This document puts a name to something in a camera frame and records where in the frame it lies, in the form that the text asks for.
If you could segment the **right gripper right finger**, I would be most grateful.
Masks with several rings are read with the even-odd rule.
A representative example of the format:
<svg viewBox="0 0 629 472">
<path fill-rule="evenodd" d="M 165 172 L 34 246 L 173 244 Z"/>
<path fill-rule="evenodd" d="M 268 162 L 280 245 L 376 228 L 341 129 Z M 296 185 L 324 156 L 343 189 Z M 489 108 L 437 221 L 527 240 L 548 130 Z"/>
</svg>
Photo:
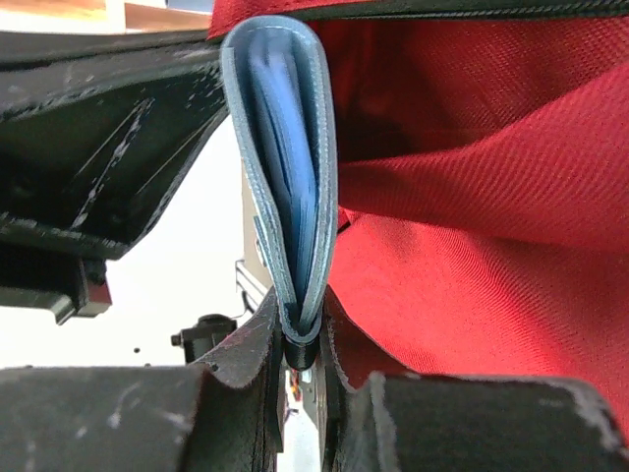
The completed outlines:
<svg viewBox="0 0 629 472">
<path fill-rule="evenodd" d="M 317 359 L 326 471 L 624 471 L 606 401 L 564 378 L 418 374 L 327 291 Z"/>
</svg>

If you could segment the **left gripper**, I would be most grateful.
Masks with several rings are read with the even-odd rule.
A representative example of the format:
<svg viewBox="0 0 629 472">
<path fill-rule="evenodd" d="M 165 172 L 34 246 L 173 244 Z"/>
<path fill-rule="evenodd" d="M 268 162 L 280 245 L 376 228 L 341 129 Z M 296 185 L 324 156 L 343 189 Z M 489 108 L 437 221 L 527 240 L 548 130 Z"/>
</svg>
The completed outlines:
<svg viewBox="0 0 629 472">
<path fill-rule="evenodd" d="M 227 109 L 201 30 L 1 36 L 1 305 L 112 306 L 106 260 L 153 228 Z"/>
</svg>

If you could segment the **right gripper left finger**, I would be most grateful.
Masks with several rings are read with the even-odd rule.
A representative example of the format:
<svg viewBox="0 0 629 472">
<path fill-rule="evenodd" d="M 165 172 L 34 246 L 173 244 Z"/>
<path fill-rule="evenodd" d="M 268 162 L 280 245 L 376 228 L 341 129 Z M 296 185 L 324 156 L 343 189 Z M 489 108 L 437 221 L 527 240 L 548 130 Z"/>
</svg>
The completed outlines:
<svg viewBox="0 0 629 472">
<path fill-rule="evenodd" d="M 282 447 L 276 297 L 196 362 L 1 374 L 5 471 L 270 471 Z"/>
</svg>

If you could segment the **red backpack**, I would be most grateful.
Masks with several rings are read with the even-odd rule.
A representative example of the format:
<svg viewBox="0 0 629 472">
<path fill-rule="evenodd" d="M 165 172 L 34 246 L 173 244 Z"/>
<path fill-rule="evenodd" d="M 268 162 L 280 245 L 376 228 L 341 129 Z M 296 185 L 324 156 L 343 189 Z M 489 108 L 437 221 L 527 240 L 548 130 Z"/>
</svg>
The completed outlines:
<svg viewBox="0 0 629 472">
<path fill-rule="evenodd" d="M 628 422 L 628 5 L 219 1 L 292 14 L 330 68 L 331 285 L 422 373 L 591 383 Z"/>
</svg>

